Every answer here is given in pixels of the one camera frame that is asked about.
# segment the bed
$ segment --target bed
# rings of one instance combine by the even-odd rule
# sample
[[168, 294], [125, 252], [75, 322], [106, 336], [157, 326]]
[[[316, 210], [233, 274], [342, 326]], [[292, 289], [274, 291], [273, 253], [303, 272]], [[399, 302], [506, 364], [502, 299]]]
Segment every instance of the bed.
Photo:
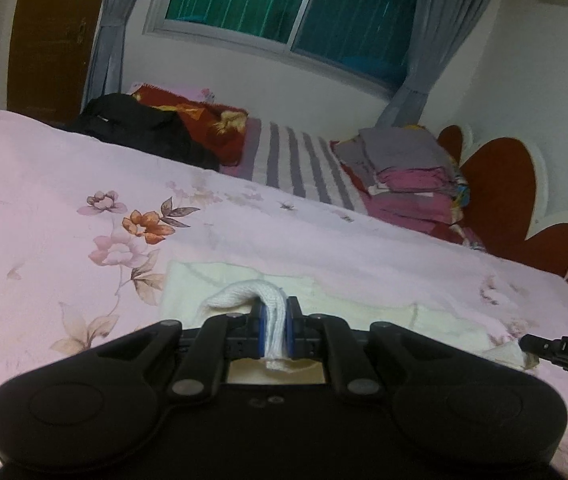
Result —
[[[568, 335], [550, 272], [0, 111], [0, 384], [161, 319], [170, 261], [307, 276], [380, 316], [423, 304], [496, 346]], [[568, 373], [532, 372], [568, 405]]]

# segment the black jacket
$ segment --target black jacket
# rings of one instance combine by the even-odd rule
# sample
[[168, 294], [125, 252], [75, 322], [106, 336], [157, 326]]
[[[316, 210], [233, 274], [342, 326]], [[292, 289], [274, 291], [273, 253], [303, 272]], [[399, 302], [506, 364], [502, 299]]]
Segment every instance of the black jacket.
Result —
[[127, 94], [107, 94], [93, 99], [67, 130], [205, 170], [219, 171], [215, 154], [190, 138], [176, 112], [142, 105]]

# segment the brown door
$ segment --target brown door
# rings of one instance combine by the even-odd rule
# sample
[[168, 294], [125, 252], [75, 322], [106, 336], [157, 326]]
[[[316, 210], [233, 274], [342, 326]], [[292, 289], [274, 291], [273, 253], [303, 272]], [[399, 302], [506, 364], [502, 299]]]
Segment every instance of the brown door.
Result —
[[102, 0], [18, 0], [7, 108], [50, 123], [77, 117]]

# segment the striped mattress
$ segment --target striped mattress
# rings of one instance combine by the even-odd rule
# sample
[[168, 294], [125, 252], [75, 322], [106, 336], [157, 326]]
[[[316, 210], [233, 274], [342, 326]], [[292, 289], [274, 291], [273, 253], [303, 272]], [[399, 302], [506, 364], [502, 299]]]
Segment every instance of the striped mattress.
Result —
[[328, 142], [275, 123], [248, 118], [241, 162], [222, 173], [366, 214]]

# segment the gray curtain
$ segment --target gray curtain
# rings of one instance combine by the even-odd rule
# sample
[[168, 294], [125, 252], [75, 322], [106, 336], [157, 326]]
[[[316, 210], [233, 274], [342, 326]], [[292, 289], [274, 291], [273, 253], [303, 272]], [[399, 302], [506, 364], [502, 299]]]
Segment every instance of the gray curtain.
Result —
[[84, 103], [103, 94], [119, 92], [126, 22], [136, 0], [104, 0], [102, 19], [84, 91]]
[[408, 75], [382, 112], [377, 126], [405, 126], [419, 121], [428, 93], [489, 1], [417, 0]]

